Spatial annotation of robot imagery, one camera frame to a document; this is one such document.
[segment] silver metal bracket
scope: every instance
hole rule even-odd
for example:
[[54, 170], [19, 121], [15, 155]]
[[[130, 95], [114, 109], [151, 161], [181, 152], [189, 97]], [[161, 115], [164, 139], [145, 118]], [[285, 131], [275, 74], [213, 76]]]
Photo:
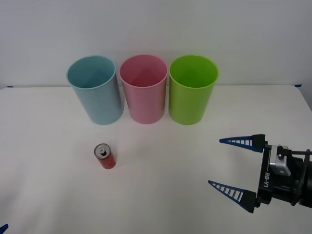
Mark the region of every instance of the silver metal bracket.
[[278, 145], [273, 145], [270, 152], [270, 167], [276, 175], [290, 176], [291, 172], [287, 167], [287, 156], [277, 154]]

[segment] can lid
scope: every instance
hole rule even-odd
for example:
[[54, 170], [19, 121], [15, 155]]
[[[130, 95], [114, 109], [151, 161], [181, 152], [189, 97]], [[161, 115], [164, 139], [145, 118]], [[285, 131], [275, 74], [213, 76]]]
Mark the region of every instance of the can lid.
[[97, 145], [96, 148], [94, 149], [94, 155], [98, 159], [107, 158], [110, 153], [111, 153], [111, 148], [108, 146], [108, 144], [102, 143], [100, 145]]

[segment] green cup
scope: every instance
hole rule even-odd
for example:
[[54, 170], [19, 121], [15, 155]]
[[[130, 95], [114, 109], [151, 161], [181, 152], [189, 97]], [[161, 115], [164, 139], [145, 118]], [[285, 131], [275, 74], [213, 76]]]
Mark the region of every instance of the green cup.
[[185, 55], [171, 63], [169, 74], [171, 118], [185, 125], [198, 123], [218, 79], [217, 66], [204, 56]]

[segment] can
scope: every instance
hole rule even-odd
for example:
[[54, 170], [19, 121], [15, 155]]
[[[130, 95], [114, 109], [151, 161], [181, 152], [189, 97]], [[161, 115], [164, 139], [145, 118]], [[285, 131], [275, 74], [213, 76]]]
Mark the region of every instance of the can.
[[111, 169], [116, 165], [111, 147], [108, 144], [102, 143], [94, 149], [94, 155], [105, 169]]

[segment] cup rim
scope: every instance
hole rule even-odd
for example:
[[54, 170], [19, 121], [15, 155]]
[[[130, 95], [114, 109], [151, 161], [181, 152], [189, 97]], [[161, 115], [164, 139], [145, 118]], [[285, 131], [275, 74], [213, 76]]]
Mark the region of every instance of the cup rim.
[[[83, 59], [86, 59], [86, 58], [90, 58], [90, 57], [100, 57], [100, 58], [104, 58], [104, 59], [109, 60], [109, 61], [113, 64], [113, 66], [114, 66], [114, 72], [113, 72], [113, 74], [112, 74], [112, 77], [110, 77], [106, 82], [104, 82], [104, 83], [102, 83], [102, 84], [100, 84], [100, 85], [98, 85], [98, 86], [92, 87], [92, 88], [81, 88], [81, 87], [78, 87], [78, 86], [73, 85], [73, 84], [69, 81], [69, 79], [68, 79], [69, 70], [70, 70], [77, 62], [79, 62], [80, 60], [83, 60]], [[116, 74], [116, 65], [115, 65], [115, 63], [114, 63], [111, 59], [109, 59], [108, 57], [102, 56], [102, 55], [90, 55], [90, 56], [85, 56], [85, 57], [82, 57], [82, 58], [77, 59], [77, 60], [68, 68], [67, 73], [66, 73], [66, 78], [67, 78], [67, 81], [70, 83], [70, 85], [73, 86], [73, 87], [75, 87], [75, 88], [77, 88], [77, 89], [91, 90], [91, 89], [97, 89], [97, 88], [99, 88], [99, 87], [101, 87], [101, 86], [107, 84], [109, 81], [111, 81], [111, 80], [114, 78], [115, 74]]]
[[[158, 83], [156, 83], [156, 84], [153, 84], [153, 85], [150, 85], [150, 86], [144, 86], [144, 87], [131, 85], [131, 84], [129, 84], [128, 82], [124, 81], [124, 79], [121, 77], [121, 74], [120, 74], [120, 70], [121, 70], [123, 64], [124, 64], [126, 61], [128, 61], [129, 59], [132, 59], [132, 58], [138, 57], [138, 56], [152, 56], [152, 57], [155, 57], [155, 58], [159, 59], [160, 61], [162, 61], [162, 62], [165, 64], [165, 66], [166, 66], [166, 75], [165, 75], [165, 77], [164, 77], [160, 82], [158, 82]], [[128, 86], [130, 86], [130, 87], [138, 88], [138, 89], [152, 88], [152, 87], [157, 86], [158, 84], [162, 83], [164, 80], [167, 79], [167, 76], [168, 76], [168, 66], [167, 66], [166, 62], [165, 62], [161, 57], [158, 57], [158, 56], [156, 56], [156, 55], [151, 55], [151, 54], [134, 55], [134, 56], [131, 56], [131, 57], [127, 58], [127, 59], [121, 64], [121, 66], [120, 66], [120, 68], [119, 68], [119, 76], [120, 76], [120, 79], [121, 79], [122, 83], [123, 83], [123, 84], [126, 84], [126, 85], [128, 85]]]
[[[217, 72], [216, 78], [215, 78], [214, 82], [212, 82], [211, 84], [208, 84], [208, 85], [206, 85], [206, 86], [203, 86], [203, 87], [196, 87], [196, 88], [194, 88], [194, 87], [188, 87], [188, 86], [185, 86], [185, 85], [180, 84], [179, 82], [177, 82], [177, 81], [173, 78], [173, 76], [171, 75], [170, 68], [171, 68], [172, 64], [173, 64], [177, 59], [180, 59], [180, 58], [183, 58], [183, 57], [201, 57], [201, 58], [206, 59], [206, 60], [208, 60], [209, 62], [211, 62], [211, 63], [216, 67], [216, 72]], [[170, 67], [169, 67], [169, 76], [170, 76], [170, 78], [171, 78], [176, 84], [178, 84], [178, 85], [180, 85], [180, 86], [182, 86], [182, 87], [184, 87], [184, 88], [187, 88], [187, 89], [205, 89], [205, 88], [207, 88], [207, 87], [209, 87], [209, 86], [211, 86], [211, 85], [214, 85], [214, 84], [216, 83], [216, 81], [219, 79], [219, 69], [218, 69], [218, 66], [217, 66], [212, 60], [210, 60], [209, 58], [207, 58], [207, 57], [205, 57], [205, 56], [203, 56], [203, 55], [183, 55], [183, 56], [177, 57], [177, 58], [176, 58], [175, 60], [173, 60], [173, 62], [170, 64]]]

